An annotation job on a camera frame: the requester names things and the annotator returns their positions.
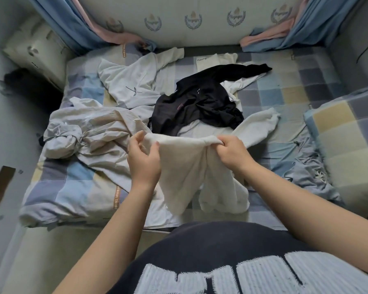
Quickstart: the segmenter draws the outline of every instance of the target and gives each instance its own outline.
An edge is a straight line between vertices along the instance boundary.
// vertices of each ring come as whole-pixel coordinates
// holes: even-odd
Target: person's left hand
[[[150,148],[150,154],[146,155],[141,150],[144,135],[144,131],[139,131],[129,140],[127,160],[132,177],[131,188],[149,187],[154,189],[161,176],[159,143],[154,143]]]

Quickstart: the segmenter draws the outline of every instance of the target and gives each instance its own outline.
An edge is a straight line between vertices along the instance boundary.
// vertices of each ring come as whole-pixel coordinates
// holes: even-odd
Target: pillow
[[[311,109],[304,119],[347,208],[368,217],[368,87]]]

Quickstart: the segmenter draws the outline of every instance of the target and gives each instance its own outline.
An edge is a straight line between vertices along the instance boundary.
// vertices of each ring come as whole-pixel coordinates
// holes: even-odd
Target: person's right hand
[[[218,153],[222,163],[233,172],[242,172],[245,166],[256,164],[255,160],[248,153],[244,143],[233,135],[217,136],[224,144],[211,145]]]

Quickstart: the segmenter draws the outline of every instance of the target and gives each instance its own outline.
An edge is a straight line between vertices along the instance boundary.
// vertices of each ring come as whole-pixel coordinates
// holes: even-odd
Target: dark cloth
[[[352,287],[361,291],[347,290]],[[108,293],[238,292],[368,293],[368,275],[286,231],[245,222],[188,223],[149,247]]]
[[[235,129],[244,117],[220,83],[270,70],[266,64],[218,65],[183,78],[177,82],[177,90],[173,94],[158,98],[149,127],[153,133],[176,136],[182,127],[199,119],[215,127]]]

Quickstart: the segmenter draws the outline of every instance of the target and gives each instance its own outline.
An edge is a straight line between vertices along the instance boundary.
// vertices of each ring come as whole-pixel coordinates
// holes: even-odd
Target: checkered bedsheet
[[[126,46],[123,49],[118,46],[91,52],[86,57],[69,62],[62,107],[68,106],[68,99],[74,96],[93,98],[103,105],[114,106],[114,100],[104,89],[96,73],[100,58],[129,65],[140,56],[133,47]],[[282,176],[293,166],[297,156],[298,146],[295,140],[309,134],[304,123],[304,112],[342,96],[344,88],[326,50],[321,47],[239,53],[238,62],[246,61],[253,61],[254,64],[266,63],[273,68],[268,75],[239,91],[238,97],[245,118],[270,107],[281,114],[275,131],[263,143],[250,148],[250,153],[260,164]],[[174,91],[178,80],[196,73],[196,57],[181,59],[168,68],[170,73],[175,74],[175,80],[169,88]],[[100,227],[106,224],[127,194],[102,173],[89,169],[77,158],[46,159],[43,152],[31,185],[26,191],[20,219],[29,227]],[[285,229],[253,190],[250,190],[249,211],[244,214],[205,213],[201,211],[195,196],[180,220],[164,227],[174,227],[188,221],[219,219],[255,222],[274,229]]]

